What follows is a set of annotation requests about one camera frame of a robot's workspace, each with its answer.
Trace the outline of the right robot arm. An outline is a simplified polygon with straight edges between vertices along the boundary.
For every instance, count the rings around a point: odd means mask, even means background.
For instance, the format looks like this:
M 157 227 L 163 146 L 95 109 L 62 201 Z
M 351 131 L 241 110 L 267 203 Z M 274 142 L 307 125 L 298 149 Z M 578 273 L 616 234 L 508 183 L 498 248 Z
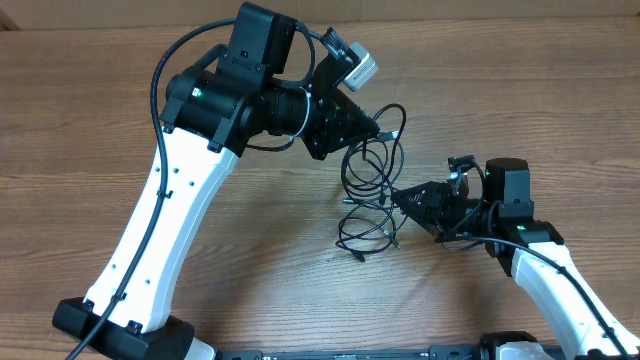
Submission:
M 636 359 L 639 338 L 607 309 L 581 276 L 565 239 L 534 216 L 529 164 L 451 158 L 444 182 L 392 193 L 401 212 L 461 250 L 484 246 L 542 313 L 568 359 Z

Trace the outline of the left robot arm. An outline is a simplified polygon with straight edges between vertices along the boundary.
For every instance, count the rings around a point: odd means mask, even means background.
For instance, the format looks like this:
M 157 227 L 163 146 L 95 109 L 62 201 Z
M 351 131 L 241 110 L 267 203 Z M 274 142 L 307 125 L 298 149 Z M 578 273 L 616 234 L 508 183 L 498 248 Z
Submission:
M 152 87 L 157 150 L 145 187 L 106 267 L 84 296 L 60 301 L 53 326 L 111 359 L 208 360 L 215 349 L 171 313 L 199 226 L 254 136 L 301 140 L 312 158 L 375 138 L 351 99 L 377 71 L 373 56 L 334 30 L 244 3 L 230 40 Z

